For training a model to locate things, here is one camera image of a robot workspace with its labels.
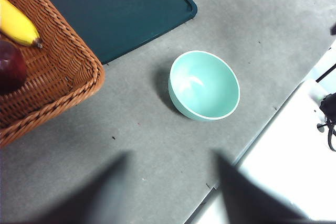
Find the banana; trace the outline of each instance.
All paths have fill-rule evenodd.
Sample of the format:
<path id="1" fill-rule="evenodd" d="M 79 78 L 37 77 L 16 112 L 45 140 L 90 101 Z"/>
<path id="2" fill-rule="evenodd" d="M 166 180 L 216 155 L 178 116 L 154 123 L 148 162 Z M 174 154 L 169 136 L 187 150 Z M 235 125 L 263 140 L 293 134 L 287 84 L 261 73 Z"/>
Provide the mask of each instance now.
<path id="1" fill-rule="evenodd" d="M 34 24 L 8 0 L 0 0 L 0 30 L 21 45 L 42 48 Z"/>

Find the tray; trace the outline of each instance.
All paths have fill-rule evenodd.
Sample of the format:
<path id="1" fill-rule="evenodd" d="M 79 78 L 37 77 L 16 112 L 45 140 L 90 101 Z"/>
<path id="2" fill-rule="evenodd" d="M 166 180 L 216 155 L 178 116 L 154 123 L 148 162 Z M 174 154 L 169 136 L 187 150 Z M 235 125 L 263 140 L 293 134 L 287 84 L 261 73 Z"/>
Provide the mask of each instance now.
<path id="1" fill-rule="evenodd" d="M 192 0 L 51 0 L 107 63 L 193 18 Z"/>

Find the red apple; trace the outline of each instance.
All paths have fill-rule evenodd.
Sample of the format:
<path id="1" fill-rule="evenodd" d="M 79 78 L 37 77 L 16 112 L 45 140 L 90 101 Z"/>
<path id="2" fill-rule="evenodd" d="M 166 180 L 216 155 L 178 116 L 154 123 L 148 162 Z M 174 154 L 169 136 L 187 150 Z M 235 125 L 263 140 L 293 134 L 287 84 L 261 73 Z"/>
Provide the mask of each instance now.
<path id="1" fill-rule="evenodd" d="M 0 95 L 20 88 L 26 81 L 27 67 L 20 50 L 0 40 Z"/>

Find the teal bowl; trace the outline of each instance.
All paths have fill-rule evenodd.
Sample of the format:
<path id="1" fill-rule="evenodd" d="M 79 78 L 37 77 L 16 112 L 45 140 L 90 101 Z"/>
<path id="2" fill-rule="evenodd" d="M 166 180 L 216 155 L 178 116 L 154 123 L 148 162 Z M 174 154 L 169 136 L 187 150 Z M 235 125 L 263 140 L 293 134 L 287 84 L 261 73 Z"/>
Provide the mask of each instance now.
<path id="1" fill-rule="evenodd" d="M 240 100 L 239 83 L 232 69 L 204 51 L 185 52 L 174 61 L 168 91 L 182 114 L 199 121 L 229 116 Z"/>

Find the gray table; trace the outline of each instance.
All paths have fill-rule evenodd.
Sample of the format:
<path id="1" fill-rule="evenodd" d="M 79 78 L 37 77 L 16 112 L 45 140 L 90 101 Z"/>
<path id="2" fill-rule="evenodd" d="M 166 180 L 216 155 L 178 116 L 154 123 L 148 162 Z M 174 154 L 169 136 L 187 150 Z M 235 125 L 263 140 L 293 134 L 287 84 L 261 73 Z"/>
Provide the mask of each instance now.
<path id="1" fill-rule="evenodd" d="M 123 223 L 183 223 L 217 181 L 211 148 L 235 159 L 334 40 L 336 0 L 194 1 L 193 20 L 105 66 L 94 97 L 2 150 L 3 221 L 41 214 L 133 150 Z M 170 102 L 169 68 L 193 49 L 236 72 L 242 95 L 230 117 L 196 122 Z"/>

